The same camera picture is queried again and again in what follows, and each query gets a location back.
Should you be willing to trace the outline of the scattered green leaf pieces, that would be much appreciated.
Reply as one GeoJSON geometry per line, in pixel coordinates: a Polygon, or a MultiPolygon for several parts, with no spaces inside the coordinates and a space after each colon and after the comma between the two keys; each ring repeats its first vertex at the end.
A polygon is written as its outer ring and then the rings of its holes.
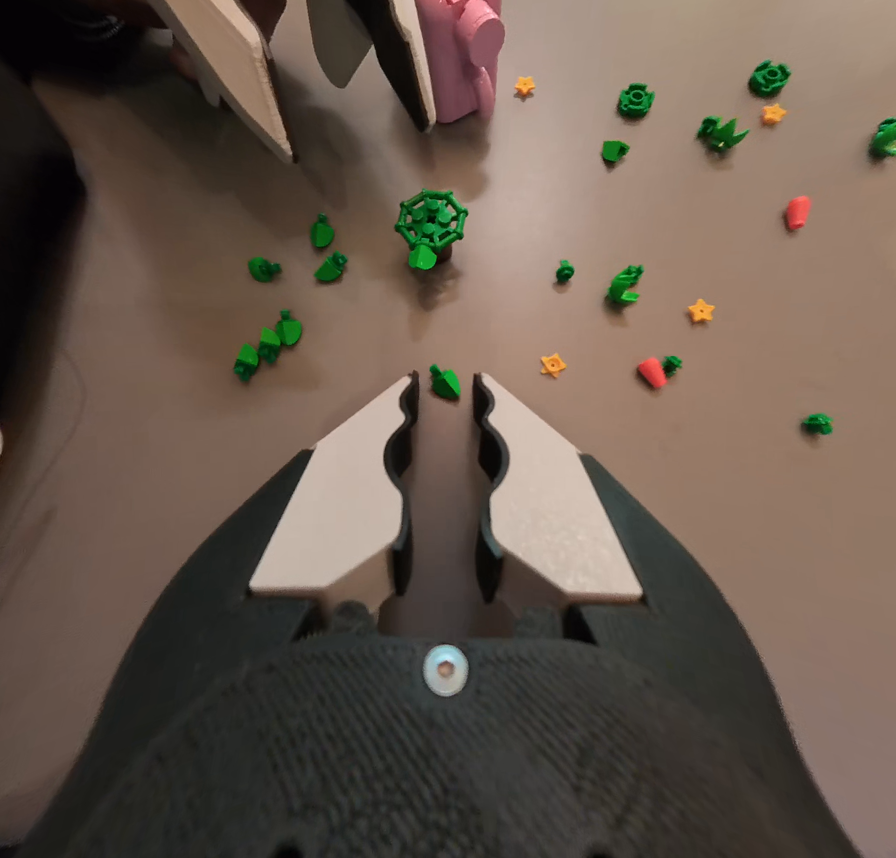
{"type": "MultiPolygon", "coordinates": [[[[334,237],[335,230],[330,225],[328,215],[319,213],[309,229],[312,247],[322,251],[332,245],[334,237]]],[[[324,256],[322,263],[314,272],[315,281],[320,284],[339,281],[347,263],[347,256],[340,251],[324,256]]],[[[247,268],[252,279],[263,284],[273,282],[282,271],[279,263],[261,256],[249,259],[247,268]]],[[[275,325],[260,330],[257,345],[244,343],[241,346],[233,364],[233,372],[241,382],[251,381],[261,362],[274,364],[279,359],[281,349],[295,347],[303,332],[302,322],[288,308],[280,310],[275,325]]]]}

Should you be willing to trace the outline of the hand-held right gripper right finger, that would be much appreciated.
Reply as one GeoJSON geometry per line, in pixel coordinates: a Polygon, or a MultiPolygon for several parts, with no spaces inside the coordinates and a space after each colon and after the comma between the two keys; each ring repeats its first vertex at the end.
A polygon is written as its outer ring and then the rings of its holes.
{"type": "Polygon", "coordinates": [[[473,416],[488,483],[475,550],[484,601],[517,616],[640,602],[643,585],[585,456],[485,372],[473,378],[473,416]]]}

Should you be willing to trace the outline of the pink brick watering can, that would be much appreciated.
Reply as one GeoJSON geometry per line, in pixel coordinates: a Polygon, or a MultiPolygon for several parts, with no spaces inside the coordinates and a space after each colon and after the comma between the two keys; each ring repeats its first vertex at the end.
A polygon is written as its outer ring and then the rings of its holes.
{"type": "Polygon", "coordinates": [[[503,0],[414,0],[425,47],[435,121],[489,120],[505,40],[503,0]]]}

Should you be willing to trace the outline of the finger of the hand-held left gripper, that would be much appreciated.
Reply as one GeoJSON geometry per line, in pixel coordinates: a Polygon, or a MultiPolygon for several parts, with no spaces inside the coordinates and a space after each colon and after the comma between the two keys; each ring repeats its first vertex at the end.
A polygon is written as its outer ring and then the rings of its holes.
{"type": "Polygon", "coordinates": [[[435,125],[434,92],[415,0],[306,0],[320,68],[348,86],[373,49],[393,92],[420,133],[435,125]]]}
{"type": "Polygon", "coordinates": [[[273,54],[240,0],[146,0],[185,49],[207,101],[226,102],[273,154],[295,160],[273,54]]]}

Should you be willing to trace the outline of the green web plant assembly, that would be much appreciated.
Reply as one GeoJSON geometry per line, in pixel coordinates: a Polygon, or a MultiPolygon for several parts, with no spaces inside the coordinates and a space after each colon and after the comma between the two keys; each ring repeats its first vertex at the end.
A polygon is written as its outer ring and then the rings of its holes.
{"type": "Polygon", "coordinates": [[[452,191],[424,189],[399,203],[394,230],[409,251],[417,243],[429,244],[439,263],[450,259],[454,244],[463,239],[468,216],[452,191]]]}

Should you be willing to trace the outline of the green clawed plant brick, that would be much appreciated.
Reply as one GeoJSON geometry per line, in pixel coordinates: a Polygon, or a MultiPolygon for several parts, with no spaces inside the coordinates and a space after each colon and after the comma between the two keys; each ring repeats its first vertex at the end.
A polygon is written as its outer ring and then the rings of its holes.
{"type": "Polygon", "coordinates": [[[642,264],[632,264],[619,271],[612,278],[608,287],[607,299],[610,303],[618,306],[636,304],[640,298],[636,287],[643,275],[644,266],[642,264]]]}

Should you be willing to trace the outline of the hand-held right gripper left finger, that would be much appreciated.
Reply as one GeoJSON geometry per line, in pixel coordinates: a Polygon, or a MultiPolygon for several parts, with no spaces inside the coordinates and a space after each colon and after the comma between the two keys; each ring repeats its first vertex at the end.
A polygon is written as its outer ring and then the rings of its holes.
{"type": "Polygon", "coordinates": [[[321,438],[249,581],[252,595],[297,597],[331,616],[361,604],[376,619],[412,565],[401,477],[420,408],[409,372],[321,438]]]}

